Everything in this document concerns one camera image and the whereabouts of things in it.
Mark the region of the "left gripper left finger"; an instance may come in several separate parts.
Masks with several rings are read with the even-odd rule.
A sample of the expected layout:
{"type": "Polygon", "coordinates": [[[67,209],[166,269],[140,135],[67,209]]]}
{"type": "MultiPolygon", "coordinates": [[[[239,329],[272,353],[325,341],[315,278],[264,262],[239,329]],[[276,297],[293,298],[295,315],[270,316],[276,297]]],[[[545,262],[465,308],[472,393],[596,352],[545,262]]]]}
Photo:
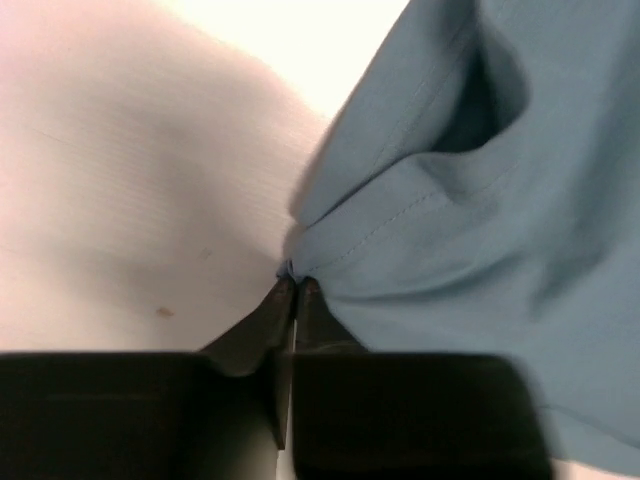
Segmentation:
{"type": "Polygon", "coordinates": [[[5,479],[233,479],[287,436],[294,283],[196,351],[1,357],[5,479]]]}

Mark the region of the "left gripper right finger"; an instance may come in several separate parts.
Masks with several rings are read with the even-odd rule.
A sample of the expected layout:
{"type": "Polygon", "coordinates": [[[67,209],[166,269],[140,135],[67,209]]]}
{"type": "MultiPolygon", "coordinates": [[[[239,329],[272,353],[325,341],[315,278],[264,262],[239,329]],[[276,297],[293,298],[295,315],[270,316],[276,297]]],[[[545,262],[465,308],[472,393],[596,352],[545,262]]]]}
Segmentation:
{"type": "Polygon", "coordinates": [[[523,376],[494,355],[376,353],[301,284],[292,357],[300,479],[549,479],[523,376]]]}

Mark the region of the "grey-blue t-shirt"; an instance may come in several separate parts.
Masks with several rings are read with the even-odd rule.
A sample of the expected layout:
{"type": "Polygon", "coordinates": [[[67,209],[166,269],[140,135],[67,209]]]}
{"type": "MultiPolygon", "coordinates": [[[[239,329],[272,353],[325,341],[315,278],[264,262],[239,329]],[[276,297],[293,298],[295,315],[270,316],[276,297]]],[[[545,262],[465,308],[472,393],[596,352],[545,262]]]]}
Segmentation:
{"type": "Polygon", "coordinates": [[[532,372],[560,457],[639,472],[639,5],[412,1],[284,271],[379,350],[532,372]]]}

